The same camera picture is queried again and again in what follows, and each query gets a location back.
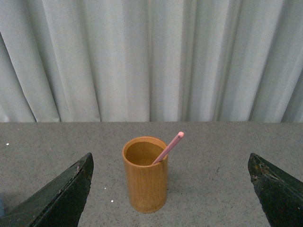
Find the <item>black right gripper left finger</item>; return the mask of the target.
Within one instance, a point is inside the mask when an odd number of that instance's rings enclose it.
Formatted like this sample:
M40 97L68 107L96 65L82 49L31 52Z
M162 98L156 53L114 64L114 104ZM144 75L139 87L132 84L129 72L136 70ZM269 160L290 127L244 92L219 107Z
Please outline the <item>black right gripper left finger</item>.
M94 170L87 153L59 176L1 217L2 227L76 227L84 211Z

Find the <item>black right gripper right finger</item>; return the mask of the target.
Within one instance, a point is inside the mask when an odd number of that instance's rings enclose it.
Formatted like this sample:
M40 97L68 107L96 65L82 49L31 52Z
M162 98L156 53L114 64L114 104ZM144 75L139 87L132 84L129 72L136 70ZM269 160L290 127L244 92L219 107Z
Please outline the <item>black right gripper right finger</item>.
M251 153L248 171L262 210L272 227L303 225L303 183Z

